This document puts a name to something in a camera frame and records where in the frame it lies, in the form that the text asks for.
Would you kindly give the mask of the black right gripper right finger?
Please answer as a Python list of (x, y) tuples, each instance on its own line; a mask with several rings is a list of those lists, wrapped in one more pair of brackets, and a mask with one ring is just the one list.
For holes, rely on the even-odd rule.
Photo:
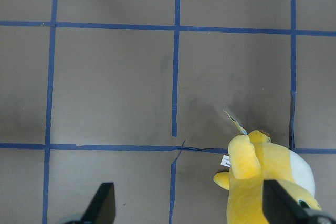
[(303, 208), (276, 180), (264, 180), (263, 214), (269, 223), (335, 223), (328, 213)]

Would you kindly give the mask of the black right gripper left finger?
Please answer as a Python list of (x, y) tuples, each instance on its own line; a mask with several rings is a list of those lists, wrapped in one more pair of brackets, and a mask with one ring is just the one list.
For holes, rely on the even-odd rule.
[(114, 182), (104, 182), (100, 184), (86, 210), (79, 218), (65, 219), (61, 223), (107, 224), (114, 223), (115, 218), (116, 196)]

